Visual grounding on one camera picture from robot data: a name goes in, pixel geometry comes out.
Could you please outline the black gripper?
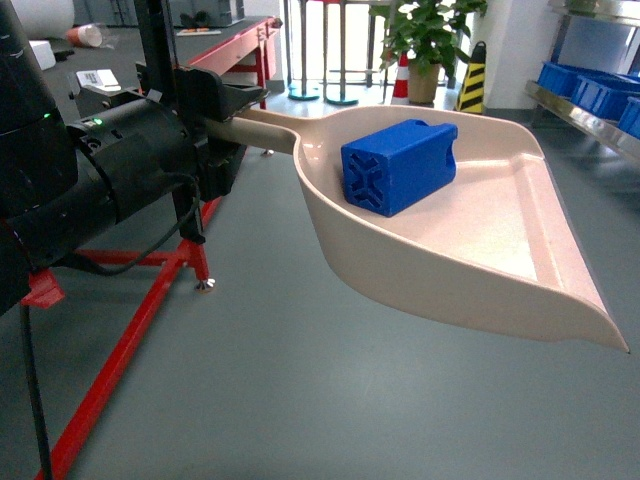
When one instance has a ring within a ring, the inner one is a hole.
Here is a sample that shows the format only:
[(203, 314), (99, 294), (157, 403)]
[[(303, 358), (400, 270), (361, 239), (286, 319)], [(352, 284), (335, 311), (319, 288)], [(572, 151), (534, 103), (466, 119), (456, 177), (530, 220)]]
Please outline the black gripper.
[(201, 199), (212, 201), (226, 196), (231, 192), (246, 146), (209, 134), (204, 122), (224, 123), (265, 100), (269, 91), (260, 86), (227, 84), (217, 74), (198, 68), (178, 67), (171, 73), (178, 113), (195, 141)]

